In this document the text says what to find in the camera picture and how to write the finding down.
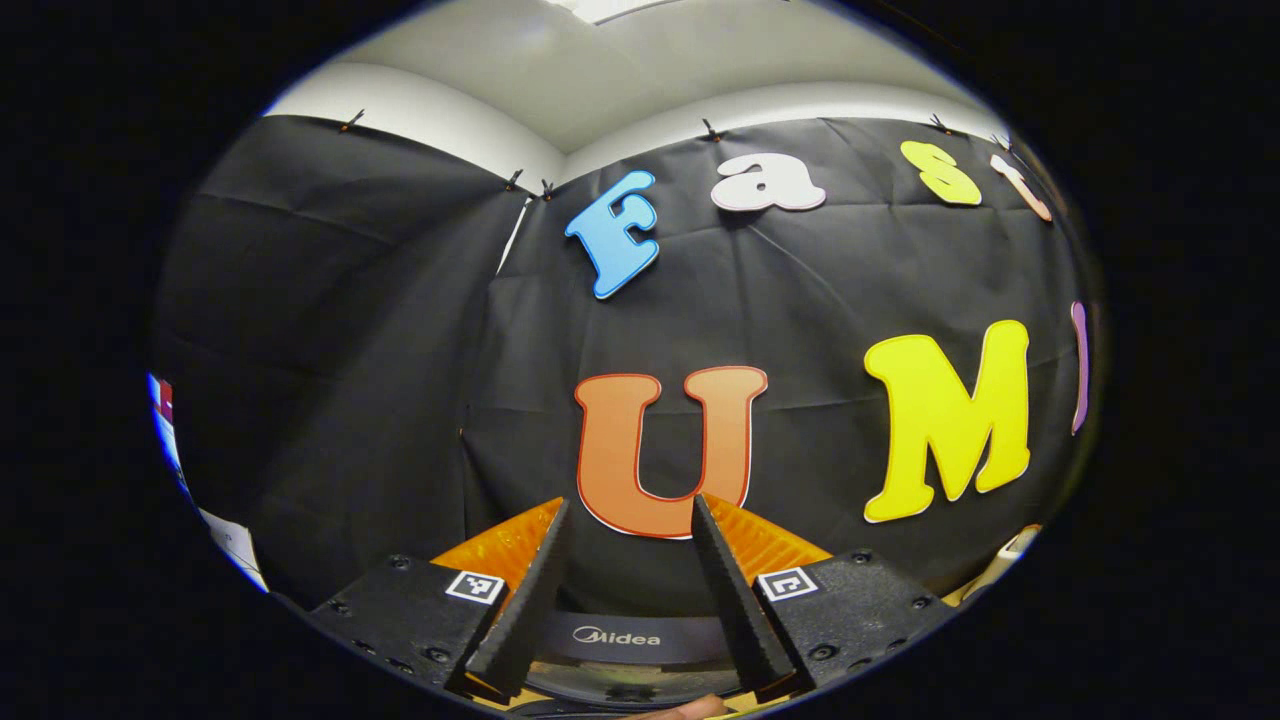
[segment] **orange letter u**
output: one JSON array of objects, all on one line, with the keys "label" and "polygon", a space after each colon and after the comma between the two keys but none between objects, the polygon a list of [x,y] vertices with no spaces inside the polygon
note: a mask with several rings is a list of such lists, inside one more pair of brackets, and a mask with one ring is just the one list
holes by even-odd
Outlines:
[{"label": "orange letter u", "polygon": [[751,477],[751,401],[769,386],[763,370],[708,368],[685,379],[685,393],[703,405],[703,474],[684,497],[658,497],[640,486],[640,438],[645,407],[662,395],[650,375],[598,375],[579,383],[582,447],[577,492],[582,503],[620,533],[687,539],[694,497],[714,495],[739,506]]}]

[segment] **letter m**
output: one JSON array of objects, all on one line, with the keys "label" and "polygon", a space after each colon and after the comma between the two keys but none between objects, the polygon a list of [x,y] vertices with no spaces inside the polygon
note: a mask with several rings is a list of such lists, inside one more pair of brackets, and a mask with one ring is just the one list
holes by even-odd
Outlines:
[{"label": "letter m", "polygon": [[884,383],[890,409],[888,470],[884,489],[867,502],[868,521],[918,515],[933,502],[933,488],[924,484],[929,450],[950,501],[969,487],[988,441],[978,492],[1027,471],[1027,328],[1016,320],[987,328],[972,396],[928,336],[895,337],[867,351],[867,372]]}]

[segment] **midea logo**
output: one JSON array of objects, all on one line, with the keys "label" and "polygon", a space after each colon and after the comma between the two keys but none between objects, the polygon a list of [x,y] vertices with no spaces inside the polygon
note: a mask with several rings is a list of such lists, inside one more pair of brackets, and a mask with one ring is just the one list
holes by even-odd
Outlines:
[{"label": "midea logo", "polygon": [[621,644],[662,644],[660,638],[645,638],[631,633],[605,633],[595,625],[582,625],[573,630],[573,639],[580,643],[621,643]]}]

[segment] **letter f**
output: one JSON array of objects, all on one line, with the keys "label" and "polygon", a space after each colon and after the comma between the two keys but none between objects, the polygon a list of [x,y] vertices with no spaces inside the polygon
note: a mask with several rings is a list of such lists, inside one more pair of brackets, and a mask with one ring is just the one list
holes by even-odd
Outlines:
[{"label": "letter f", "polygon": [[[636,242],[627,233],[627,228],[646,231],[658,222],[658,213],[648,200],[630,195],[652,186],[653,182],[652,173],[631,170],[564,228],[566,237],[576,234],[582,241],[591,264],[595,265],[593,291],[596,300],[604,300],[617,292],[658,258],[657,241]],[[618,199],[622,200],[622,210],[614,215],[611,205]]]}]

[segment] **black fabric backdrop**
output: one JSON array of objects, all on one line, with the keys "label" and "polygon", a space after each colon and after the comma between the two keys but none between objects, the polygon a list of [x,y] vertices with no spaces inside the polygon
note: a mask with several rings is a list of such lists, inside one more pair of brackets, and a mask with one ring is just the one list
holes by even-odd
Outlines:
[{"label": "black fabric backdrop", "polygon": [[458,387],[524,192],[401,137],[268,117],[200,187],[156,309],[195,501],[314,606],[463,539]]},{"label": "black fabric backdrop", "polygon": [[[932,142],[982,190],[980,206],[946,206],[899,146]],[[808,211],[728,213],[710,200],[716,168],[749,152],[803,160],[826,202]],[[991,167],[991,141],[900,120],[813,119],[689,140],[614,163],[536,201],[489,287],[484,340],[468,391],[470,528],[547,497],[576,497],[589,377],[645,373],[663,393],[648,407],[640,479],[677,497],[701,468],[701,407],[687,374],[751,365],[768,374],[753,406],[745,507],[832,552],[869,546],[936,592],[969,579],[1027,523],[1042,520],[1068,483],[1076,392],[1070,304],[1082,249],[1039,220]],[[657,182],[640,195],[658,220],[654,264],[607,301],[564,227],[631,170]],[[1052,199],[1023,168],[1036,195]],[[968,388],[988,325],[1014,319],[1030,334],[1030,466],[987,495],[941,492],[923,514],[872,525],[863,507],[884,482],[888,404],[863,369],[873,343],[932,336]],[[929,479],[941,487],[933,461]],[[623,536],[577,505],[576,551],[562,600],[589,612],[713,615],[691,543]]]},{"label": "black fabric backdrop", "polygon": [[[983,192],[946,206],[899,146],[932,142]],[[803,160],[827,201],[728,213],[716,168],[749,152]],[[247,525],[273,589],[314,606],[390,552],[434,556],[556,496],[575,498],[579,382],[646,373],[640,473],[663,496],[701,465],[685,377],[753,365],[746,507],[840,552],[869,546],[936,592],[1043,520],[1079,442],[1069,306],[1080,249],[989,168],[989,141],[899,120],[772,123],[659,147],[529,208],[457,158],[387,133],[269,117],[192,199],[156,314],[179,452],[201,507]],[[657,183],[662,255],[608,301],[564,225],[632,169]],[[1032,173],[1037,193],[1052,201]],[[872,525],[883,486],[884,387],[863,355],[933,337],[972,388],[988,325],[1027,325],[1032,464],[1014,483]],[[929,482],[940,487],[936,469]],[[691,543],[623,536],[576,506],[567,609],[713,615]]]}]

